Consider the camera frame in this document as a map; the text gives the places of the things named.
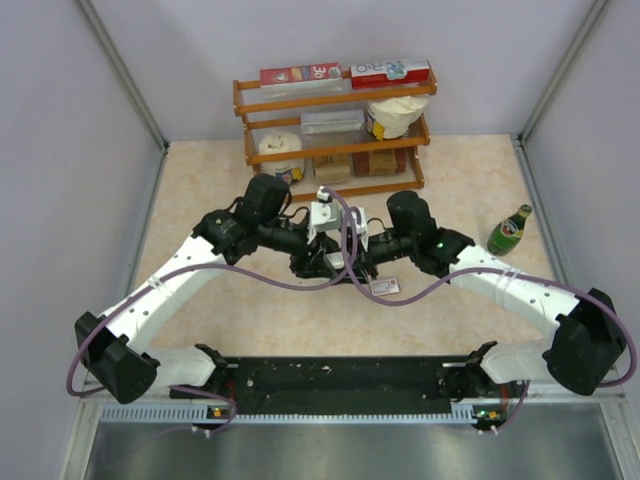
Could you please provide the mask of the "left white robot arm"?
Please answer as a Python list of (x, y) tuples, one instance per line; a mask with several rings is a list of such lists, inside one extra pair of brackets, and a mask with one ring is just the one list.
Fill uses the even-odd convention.
[(213, 210), (193, 227), (170, 259), (127, 298), (101, 315), (83, 314), (75, 323), (79, 361), (121, 404), (154, 388), (195, 387), (216, 396), (227, 374), (205, 347), (153, 349), (158, 331), (202, 287), (245, 256), (264, 247), (311, 267), (311, 277), (335, 283), (337, 273), (326, 254), (337, 244), (328, 232), (342, 215), (330, 193), (320, 190), (305, 219), (285, 216), (288, 184), (271, 175), (253, 177), (230, 206)]

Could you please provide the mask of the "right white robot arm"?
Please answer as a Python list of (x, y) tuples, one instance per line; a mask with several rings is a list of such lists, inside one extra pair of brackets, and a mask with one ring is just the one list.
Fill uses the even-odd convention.
[(477, 245), (470, 237), (440, 227), (428, 203), (413, 191), (386, 202), (391, 228), (370, 236), (361, 256), (369, 273), (382, 263), (409, 259), (421, 272), (492, 300), (536, 329), (538, 340), (489, 342), (473, 356), (469, 388), (487, 396), (514, 381), (555, 381), (589, 396), (613, 386), (610, 370), (634, 347), (601, 290), (581, 291), (557, 281), (525, 274)]

